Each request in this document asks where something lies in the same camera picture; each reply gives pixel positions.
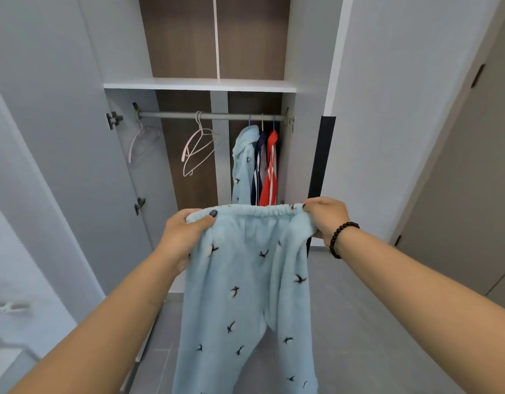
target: door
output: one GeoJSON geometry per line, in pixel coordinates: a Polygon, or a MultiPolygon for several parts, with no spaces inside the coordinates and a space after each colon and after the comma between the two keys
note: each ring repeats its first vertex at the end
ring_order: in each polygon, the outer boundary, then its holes
{"type": "Polygon", "coordinates": [[[109,293],[151,245],[77,0],[0,0],[0,92],[109,293]]]}
{"type": "Polygon", "coordinates": [[[505,22],[398,248],[505,305],[505,22]]]}

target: black bead bracelet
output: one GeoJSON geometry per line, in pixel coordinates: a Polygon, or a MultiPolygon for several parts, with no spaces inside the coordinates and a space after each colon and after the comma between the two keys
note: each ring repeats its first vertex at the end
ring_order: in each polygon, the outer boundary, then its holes
{"type": "Polygon", "coordinates": [[[352,221],[349,221],[338,227],[338,229],[334,232],[333,237],[331,238],[331,244],[329,245],[329,250],[331,251],[331,254],[333,255],[334,258],[341,258],[340,255],[334,251],[334,243],[336,242],[336,238],[338,238],[338,235],[341,233],[341,231],[347,227],[355,227],[360,229],[360,225],[353,223],[352,221]]]}

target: metal rod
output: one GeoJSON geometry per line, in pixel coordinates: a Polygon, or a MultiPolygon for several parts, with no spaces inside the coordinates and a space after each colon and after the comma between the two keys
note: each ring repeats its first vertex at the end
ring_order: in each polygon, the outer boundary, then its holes
{"type": "MultiPolygon", "coordinates": [[[[196,112],[151,112],[144,110],[137,110],[139,118],[196,118],[196,112]]],[[[261,121],[261,114],[237,114],[237,113],[205,113],[200,115],[200,119],[203,120],[254,120],[261,121]]],[[[264,114],[263,121],[269,122],[272,119],[277,122],[285,121],[285,116],[282,114],[264,114]]]]}

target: gray floor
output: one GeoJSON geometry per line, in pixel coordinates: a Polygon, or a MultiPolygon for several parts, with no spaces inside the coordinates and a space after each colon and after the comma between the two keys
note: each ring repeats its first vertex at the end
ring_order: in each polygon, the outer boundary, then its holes
{"type": "MultiPolygon", "coordinates": [[[[309,284],[321,394],[463,393],[343,262],[312,251],[309,284]]],[[[165,303],[130,394],[171,392],[182,306],[178,298],[165,303]]],[[[268,331],[235,394],[280,392],[274,338],[268,331]]]]}

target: hand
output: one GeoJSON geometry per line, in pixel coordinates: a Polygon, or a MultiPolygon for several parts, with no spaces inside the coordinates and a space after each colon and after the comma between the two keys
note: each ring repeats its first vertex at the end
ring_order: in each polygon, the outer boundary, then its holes
{"type": "Polygon", "coordinates": [[[187,224],[186,218],[198,210],[201,209],[186,208],[169,218],[159,245],[154,250],[156,255],[177,267],[178,275],[187,268],[188,255],[196,246],[203,231],[216,221],[218,212],[213,210],[202,219],[187,224]]]}
{"type": "Polygon", "coordinates": [[[311,214],[313,223],[318,228],[316,237],[322,238],[326,246],[331,243],[334,232],[349,220],[345,203],[331,198],[310,198],[305,201],[304,211],[311,214]]]}

